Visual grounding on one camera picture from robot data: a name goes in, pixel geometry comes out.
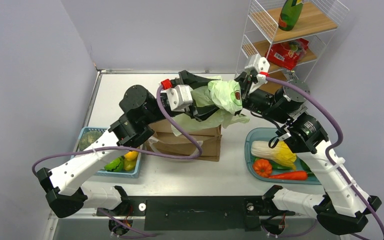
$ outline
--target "wooden shelf board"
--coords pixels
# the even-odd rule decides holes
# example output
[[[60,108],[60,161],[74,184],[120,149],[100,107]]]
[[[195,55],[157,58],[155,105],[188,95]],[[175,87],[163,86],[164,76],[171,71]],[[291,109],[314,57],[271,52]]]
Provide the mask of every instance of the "wooden shelf board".
[[[274,72],[274,73],[270,74],[270,77],[272,77],[274,79],[279,79],[279,80],[282,80],[282,81],[286,81],[287,80],[287,78],[285,77],[285,75],[281,71],[277,71],[277,72]],[[261,89],[263,91],[266,91],[269,94],[275,94],[275,92],[278,89],[280,89],[281,87],[282,87],[282,85],[269,81],[266,84],[263,84],[261,87],[259,87],[259,89]]]
[[[253,46],[261,56],[265,56],[267,50],[269,50],[270,42],[267,40],[258,41],[258,42],[254,42]],[[242,48],[248,56],[252,56],[256,54],[253,46],[251,46],[251,44],[245,44],[242,46]],[[310,49],[307,49],[307,53],[300,61],[298,61],[297,65],[307,63],[307,62],[312,62],[316,59],[317,59],[317,56]],[[270,68],[268,69],[268,72],[269,73],[276,72],[276,71],[279,71],[281,68],[282,68],[281,66],[278,66],[270,62]]]
[[[274,8],[268,10],[268,14],[277,21],[281,15],[282,8]],[[263,29],[273,29],[275,24],[269,24],[266,21],[261,20],[258,15],[267,15],[265,12],[253,12],[251,13],[252,18],[256,23]],[[327,17],[316,5],[312,2],[304,3],[302,7],[301,15],[299,16],[298,22],[295,27],[290,31],[283,31],[277,29],[276,35],[274,36],[273,43],[281,43],[288,40],[298,39],[309,35],[314,35],[322,32],[334,30],[338,27],[329,17]]]

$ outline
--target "barcode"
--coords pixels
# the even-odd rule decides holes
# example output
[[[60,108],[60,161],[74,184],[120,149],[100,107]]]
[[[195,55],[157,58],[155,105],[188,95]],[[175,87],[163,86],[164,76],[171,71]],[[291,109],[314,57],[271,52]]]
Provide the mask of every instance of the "barcode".
[[[279,60],[282,61],[282,62],[285,61],[285,58],[284,58],[282,55],[280,55],[279,53],[277,53],[277,52],[274,54],[274,57],[277,58],[277,59],[279,59]]]

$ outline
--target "brown paper bag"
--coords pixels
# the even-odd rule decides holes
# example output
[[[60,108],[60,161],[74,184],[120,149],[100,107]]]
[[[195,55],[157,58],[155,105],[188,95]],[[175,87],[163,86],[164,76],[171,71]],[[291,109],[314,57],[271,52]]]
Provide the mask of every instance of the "brown paper bag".
[[[162,120],[149,125],[154,135],[146,142],[146,149],[163,154],[189,156],[198,152],[185,136],[175,136],[169,121]],[[197,159],[218,162],[220,159],[221,126],[190,132],[193,138],[201,145],[202,155]]]

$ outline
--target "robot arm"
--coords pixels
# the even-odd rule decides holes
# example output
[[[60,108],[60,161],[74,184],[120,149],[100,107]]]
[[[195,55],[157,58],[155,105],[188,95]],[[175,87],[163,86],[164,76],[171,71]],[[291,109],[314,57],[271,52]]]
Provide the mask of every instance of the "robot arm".
[[[352,179],[343,166],[345,160],[331,150],[336,165],[328,161],[325,156],[325,150],[330,145],[327,133],[314,117],[305,112],[305,99],[301,95],[288,87],[280,88],[275,94],[259,89],[266,82],[265,72],[268,72],[269,66],[264,57],[254,55],[250,57],[245,71],[235,79],[240,85],[243,108],[260,114],[264,119],[284,124],[276,132],[277,135],[311,168],[324,186],[326,194],[293,192],[275,185],[264,195],[265,201],[278,210],[317,218],[322,226],[337,235],[360,232],[368,222],[365,215],[369,211],[353,192],[351,184],[347,184],[337,170],[337,167],[341,167]],[[166,79],[161,82],[166,90],[166,93],[161,94],[163,108],[171,117],[187,114],[199,122],[206,120],[219,108],[215,105],[197,107],[190,88],[206,86],[209,81],[212,79],[187,71],[181,71],[179,78]],[[303,83],[291,83],[309,92]],[[155,97],[141,85],[130,87],[119,106],[124,114],[85,149],[90,151],[89,154],[76,156],[56,168],[42,168],[37,172],[49,206],[59,218],[70,216],[81,208],[114,210],[120,207],[126,196],[121,186],[105,188],[85,181],[115,158],[143,144],[154,134],[149,124],[165,117]],[[116,146],[126,148],[95,150]],[[379,208],[381,202],[378,197],[369,196],[355,181],[352,185],[374,209]]]

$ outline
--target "white metal rack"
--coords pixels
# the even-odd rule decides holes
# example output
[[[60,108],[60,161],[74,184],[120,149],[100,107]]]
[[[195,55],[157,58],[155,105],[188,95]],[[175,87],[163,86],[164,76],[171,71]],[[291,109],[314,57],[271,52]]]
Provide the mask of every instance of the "white metal rack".
[[[304,38],[309,41],[309,50],[297,66],[308,64],[307,70],[301,74],[298,68],[294,70],[297,70],[297,76],[305,81],[349,12],[349,9],[338,0],[303,0],[304,6],[298,23],[293,30],[283,31],[279,29],[278,20],[285,1],[250,1],[236,67],[237,74],[242,71],[249,56],[257,53],[266,56],[273,44]],[[276,72],[285,73],[285,69],[270,63],[269,73]]]

